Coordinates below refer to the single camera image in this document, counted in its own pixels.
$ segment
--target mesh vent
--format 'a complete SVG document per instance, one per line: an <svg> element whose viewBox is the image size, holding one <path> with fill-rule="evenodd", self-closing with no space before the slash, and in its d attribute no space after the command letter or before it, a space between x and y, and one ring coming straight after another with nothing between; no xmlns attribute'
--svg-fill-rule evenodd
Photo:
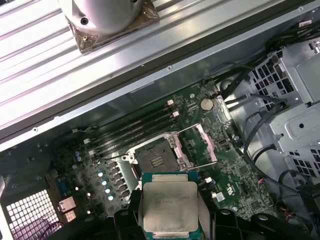
<svg viewBox="0 0 320 240"><path fill-rule="evenodd" d="M47 190L43 190L6 207L13 239L39 240L49 236L61 226Z"/></svg>
<svg viewBox="0 0 320 240"><path fill-rule="evenodd" d="M253 84L260 95L265 95L273 98L285 98L285 95L294 91L293 85L287 77L287 74L282 71L280 65L274 64L272 58L258 66L252 71ZM263 100L268 111L273 107L272 102Z"/></svg>
<svg viewBox="0 0 320 240"><path fill-rule="evenodd" d="M300 173L303 173L309 177L314 177L314 178L317 177L317 175L313 169L313 166L311 165L311 163L309 161L299 160L299 159L295 159L295 158L292 158L292 160L293 160L294 164L296 165L296 169Z"/></svg>

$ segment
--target cable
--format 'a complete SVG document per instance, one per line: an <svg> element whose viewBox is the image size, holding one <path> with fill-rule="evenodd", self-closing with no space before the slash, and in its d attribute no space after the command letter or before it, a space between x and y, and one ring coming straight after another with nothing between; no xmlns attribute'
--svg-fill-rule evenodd
<svg viewBox="0 0 320 240"><path fill-rule="evenodd" d="M224 103L226 105L230 105L230 104L238 103L238 102L240 102L242 100L245 100L245 99L248 99L248 97L246 95L243 95L243 96L240 96L240 97L238 97L236 99L233 99L233 100L230 100L230 101L225 101Z"/></svg>
<svg viewBox="0 0 320 240"><path fill-rule="evenodd" d="M54 225L56 224L59 224L61 225L62 227L64 226L64 223L63 222L60 222L60 221L56 221L56 222L53 222L51 223L45 230L44 232L40 235L40 237L38 238L39 240L43 240L45 239L44 236L46 235L46 232L48 232L52 227L54 227Z"/></svg>
<svg viewBox="0 0 320 240"><path fill-rule="evenodd" d="M286 185L283 185L273 178L269 177L267 174L265 174L260 168L256 166L256 164L251 160L251 158L248 155L248 148L250 143L252 142L253 138L257 134L258 130L261 128L261 126L266 123L267 121L271 120L271 118L279 112L283 108L282 103L278 103L274 105L274 107L266 113L261 120L256 124L256 126L252 129L252 131L249 133L245 143L244 143L244 149L243 149L243 158L246 161L247 164L249 164L254 170L256 170L265 180L273 183L274 185L277 185L278 187L284 188L292 193L297 194L298 192L295 189L292 189L291 187L288 187Z"/></svg>
<svg viewBox="0 0 320 240"><path fill-rule="evenodd" d="M267 146L265 148L263 148L262 150L260 150L256 155L255 157L253 158L253 162L254 163L257 163L257 160L259 159L259 157L265 153L266 151L269 151L269 150L277 150L276 146L274 144L271 144L270 146Z"/></svg>
<svg viewBox="0 0 320 240"><path fill-rule="evenodd" d="M239 67L238 64L234 64L236 67L222 73L221 75L215 76L212 79L207 79L206 82L214 81L217 84L229 77L237 75L235 80L221 94L223 99L227 99L227 97L236 90L246 76L267 58L269 53L279 51L287 45L308 41L318 37L320 37L320 22L315 22L303 27L291 27L280 33L278 36L268 40L264 46L265 50L257 54L253 60Z"/></svg>
<svg viewBox="0 0 320 240"><path fill-rule="evenodd" d="M308 184L313 185L313 182L312 182L312 181L310 180L310 178L308 178L306 175L304 175L303 173L301 173L301 172L299 172L299 171L291 170L291 169L285 170L283 173L280 174L279 180L278 180L278 182L279 182L280 184L283 184L284 179L285 179L285 176L286 176L287 174L297 174L297 175L303 177L304 180L305 180ZM279 200L282 199L282 195L283 195L283 190L282 190L281 188L279 188Z"/></svg>
<svg viewBox="0 0 320 240"><path fill-rule="evenodd" d="M255 93L252 93L250 94L249 96L247 95L243 95L243 96L240 96L236 99L233 99L233 100L230 100L230 101L226 101L224 102L226 105L229 105L229 104L235 104L235 103L238 103L242 100L245 100L245 99L248 99L250 97L256 97L256 98L260 98L262 100L266 100L268 102L272 102L272 103L277 103L277 102L280 102L281 100L278 99L278 98L273 98L273 97L270 97L270 96L265 96L265 95L260 95L260 94L255 94Z"/></svg>
<svg viewBox="0 0 320 240"><path fill-rule="evenodd" d="M246 135L247 123L249 122L249 120L251 118L253 118L256 115L260 115L260 118L262 118L266 113L267 113L266 111L262 111L262 112L261 111L257 111L255 113L251 114L250 116L248 116L243 122L243 128L242 128L243 129L243 134Z"/></svg>

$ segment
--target capacitor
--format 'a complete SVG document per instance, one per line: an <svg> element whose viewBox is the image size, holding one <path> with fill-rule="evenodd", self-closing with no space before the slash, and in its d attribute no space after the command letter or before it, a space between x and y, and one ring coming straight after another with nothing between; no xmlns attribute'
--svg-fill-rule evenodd
<svg viewBox="0 0 320 240"><path fill-rule="evenodd" d="M114 196L113 194L111 194L111 195L108 196L108 200L109 200L109 201L112 201L114 198L115 198L115 196Z"/></svg>
<svg viewBox="0 0 320 240"><path fill-rule="evenodd" d="M128 196L130 196L130 191L129 191L129 190L125 191L125 192L122 193L122 195L121 195L121 197L123 197L123 198L126 198L126 197L128 197Z"/></svg>
<svg viewBox="0 0 320 240"><path fill-rule="evenodd" d="M107 187L107 188L104 190L104 192L105 192L106 194L111 193L111 187Z"/></svg>
<svg viewBox="0 0 320 240"><path fill-rule="evenodd" d="M115 169L112 169L111 173L112 173L112 174L117 174L119 171L120 171L120 168L117 167L117 168L115 168Z"/></svg>
<svg viewBox="0 0 320 240"><path fill-rule="evenodd" d="M211 99L205 98L201 101L200 107L204 111L210 111L214 107L214 102Z"/></svg>
<svg viewBox="0 0 320 240"><path fill-rule="evenodd" d="M104 174L105 174L104 171L100 171L98 172L98 177L102 178Z"/></svg>

